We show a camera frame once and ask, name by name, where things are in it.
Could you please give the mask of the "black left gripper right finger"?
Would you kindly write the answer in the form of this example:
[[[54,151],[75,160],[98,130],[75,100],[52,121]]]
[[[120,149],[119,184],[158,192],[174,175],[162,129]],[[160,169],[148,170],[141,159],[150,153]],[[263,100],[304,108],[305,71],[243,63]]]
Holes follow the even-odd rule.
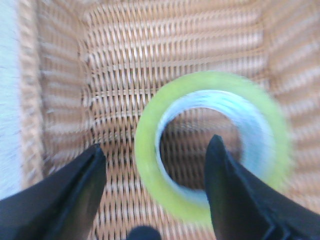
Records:
[[[204,182],[218,240],[320,238],[320,215],[274,190],[234,160],[219,135],[207,146]]]

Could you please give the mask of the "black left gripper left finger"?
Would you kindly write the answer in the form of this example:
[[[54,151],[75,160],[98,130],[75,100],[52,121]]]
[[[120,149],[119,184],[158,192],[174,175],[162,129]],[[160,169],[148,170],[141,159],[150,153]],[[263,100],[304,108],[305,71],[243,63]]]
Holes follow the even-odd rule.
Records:
[[[2,240],[86,240],[106,183],[94,144],[39,183],[0,201]]]

